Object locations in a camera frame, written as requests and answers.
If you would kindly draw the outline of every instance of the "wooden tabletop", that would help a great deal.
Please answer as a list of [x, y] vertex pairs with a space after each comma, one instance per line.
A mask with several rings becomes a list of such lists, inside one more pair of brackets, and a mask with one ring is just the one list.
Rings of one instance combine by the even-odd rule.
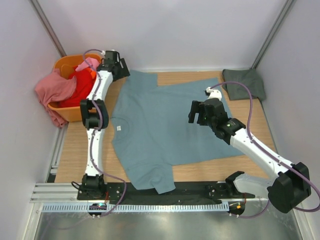
[[[218, 78], [222, 82], [220, 71], [201, 72], [159, 72], [158, 85], [187, 83], [197, 80]], [[117, 97], [125, 79], [113, 82], [107, 92], [105, 104], [109, 115], [116, 105]], [[223, 90], [224, 97], [234, 118], [247, 124], [249, 100], [229, 101], [228, 94]], [[120, 177], [129, 182], [112, 145], [114, 128], [111, 121], [103, 139], [103, 168], [108, 174]], [[267, 126], [262, 106], [258, 99], [253, 100], [253, 113], [250, 123], [251, 132], [269, 148], [275, 149]], [[88, 140], [82, 122], [70, 122], [64, 140], [64, 146], [57, 170], [56, 183], [80, 183], [85, 174], [87, 163]], [[247, 156], [234, 156], [209, 161], [173, 166], [173, 177], [176, 182], [188, 181], [221, 181], [236, 171], [244, 171], [250, 175], [267, 177], [267, 175]], [[108, 182], [115, 182], [105, 177]]]

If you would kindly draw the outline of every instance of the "blue garment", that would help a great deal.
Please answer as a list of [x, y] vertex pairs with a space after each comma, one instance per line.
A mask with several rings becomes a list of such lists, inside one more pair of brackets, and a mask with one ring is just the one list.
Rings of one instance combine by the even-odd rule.
[[[131, 71], [112, 113], [113, 147], [138, 190], [159, 194], [175, 189], [172, 166], [243, 155], [218, 139], [208, 126], [188, 123], [193, 100], [217, 78], [157, 86], [157, 74]], [[224, 98], [225, 111], [231, 117]]]

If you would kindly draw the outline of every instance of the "pink towel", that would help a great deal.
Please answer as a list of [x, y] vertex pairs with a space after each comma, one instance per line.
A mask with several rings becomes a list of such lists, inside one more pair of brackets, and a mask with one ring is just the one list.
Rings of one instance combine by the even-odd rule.
[[[92, 57], [87, 57], [85, 59], [91, 66], [94, 67], [94, 69], [97, 69], [97, 67], [99, 66], [100, 62]], [[77, 72], [82, 71], [83, 69], [86, 69], [87, 67], [89, 67], [89, 65], [83, 61], [83, 63], [79, 64], [78, 67], [75, 69]]]
[[57, 127], [64, 126], [67, 121], [56, 111], [48, 107], [48, 103], [66, 100], [72, 96], [77, 86], [76, 78], [65, 79], [60, 76], [60, 70], [54, 69], [52, 73], [41, 79], [35, 86], [39, 102], [49, 113], [51, 120]]

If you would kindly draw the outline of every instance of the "orange plastic bin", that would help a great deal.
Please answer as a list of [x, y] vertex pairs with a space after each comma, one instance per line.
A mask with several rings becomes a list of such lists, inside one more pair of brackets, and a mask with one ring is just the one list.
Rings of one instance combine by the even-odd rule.
[[[94, 58], [101, 62], [101, 57], [98, 54], [88, 53], [85, 55], [86, 58]], [[73, 66], [77, 66], [84, 61], [82, 54], [70, 55], [60, 58], [53, 66], [54, 69], [60, 69], [61, 76], [65, 79], [74, 72]], [[59, 107], [57, 102], [50, 102], [48, 108], [56, 111], [61, 117], [68, 122], [82, 121], [80, 106], [73, 107]]]

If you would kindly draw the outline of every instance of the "gray folded garment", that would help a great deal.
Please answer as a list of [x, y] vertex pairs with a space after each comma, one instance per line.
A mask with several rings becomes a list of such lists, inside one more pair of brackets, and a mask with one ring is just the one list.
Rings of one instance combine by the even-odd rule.
[[[229, 70], [224, 69], [222, 76], [225, 82], [242, 83], [250, 90], [252, 98], [258, 98], [260, 101], [266, 99], [264, 82], [255, 69], [248, 70]], [[230, 100], [249, 99], [247, 91], [237, 84], [222, 85], [227, 91]]]

